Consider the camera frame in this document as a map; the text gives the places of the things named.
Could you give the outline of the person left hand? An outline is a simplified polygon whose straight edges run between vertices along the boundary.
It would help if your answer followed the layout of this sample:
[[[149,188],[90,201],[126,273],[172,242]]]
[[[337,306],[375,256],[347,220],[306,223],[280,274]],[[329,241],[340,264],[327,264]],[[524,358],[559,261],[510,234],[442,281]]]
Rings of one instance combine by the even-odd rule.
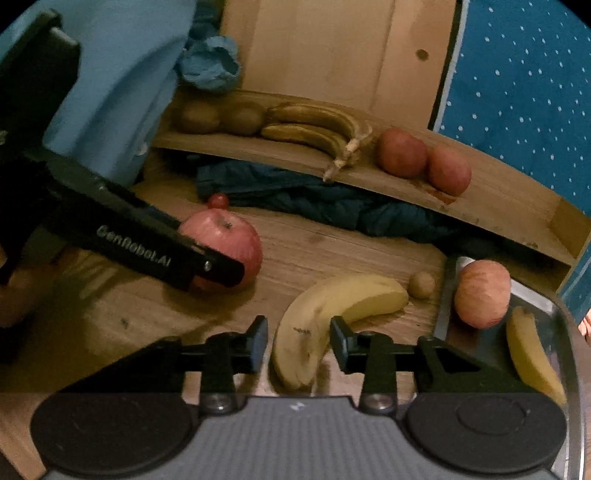
[[[13,325],[37,306],[78,255],[77,249],[66,248],[49,263],[17,267],[1,286],[1,327]]]

